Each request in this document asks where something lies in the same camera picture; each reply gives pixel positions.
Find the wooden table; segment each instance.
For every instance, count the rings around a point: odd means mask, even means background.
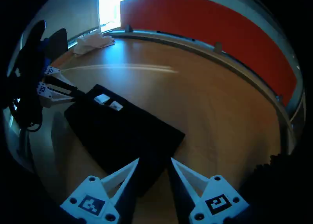
[[[206,177],[220,174],[236,189],[257,164],[280,151],[272,105],[235,73],[194,53],[116,39],[58,66],[82,91],[103,85],[184,132],[174,158]],[[31,134],[38,173],[59,203],[86,176],[106,175],[69,128],[63,116],[68,106],[44,109],[42,129]],[[166,172],[137,202],[133,223],[147,222],[177,223]]]

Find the red partition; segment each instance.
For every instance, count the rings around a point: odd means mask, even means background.
[[[124,0],[121,26],[177,34],[214,45],[255,71],[286,106],[296,77],[279,47],[241,14],[209,0]]]

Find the window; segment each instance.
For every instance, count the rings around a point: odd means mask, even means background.
[[[101,32],[121,26],[120,2],[122,0],[99,0]]]

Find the folded black cloth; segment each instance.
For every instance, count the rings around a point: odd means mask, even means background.
[[[104,105],[94,100],[105,94]],[[123,106],[109,107],[113,101]],[[154,184],[185,134],[110,90],[96,85],[65,111],[71,128],[104,171],[111,174],[140,157],[139,196]]]

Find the crumpled paper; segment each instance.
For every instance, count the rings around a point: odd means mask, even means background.
[[[101,33],[92,33],[77,39],[74,47],[74,54],[86,54],[94,49],[101,49],[106,46],[114,45],[115,39],[111,36],[102,36]]]

